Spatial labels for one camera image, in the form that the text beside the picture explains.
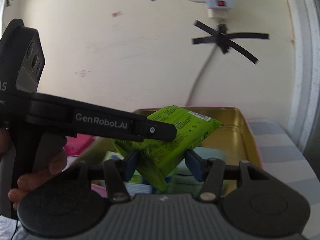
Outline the left hand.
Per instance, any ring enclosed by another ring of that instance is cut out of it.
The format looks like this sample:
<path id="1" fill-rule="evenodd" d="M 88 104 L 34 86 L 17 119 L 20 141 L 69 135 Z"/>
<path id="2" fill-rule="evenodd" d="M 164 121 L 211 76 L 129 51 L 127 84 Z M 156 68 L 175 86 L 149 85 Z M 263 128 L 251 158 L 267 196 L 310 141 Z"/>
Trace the left hand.
<path id="1" fill-rule="evenodd" d="M 12 218 L 21 200 L 67 166 L 67 138 L 1 128 L 1 215 Z"/>

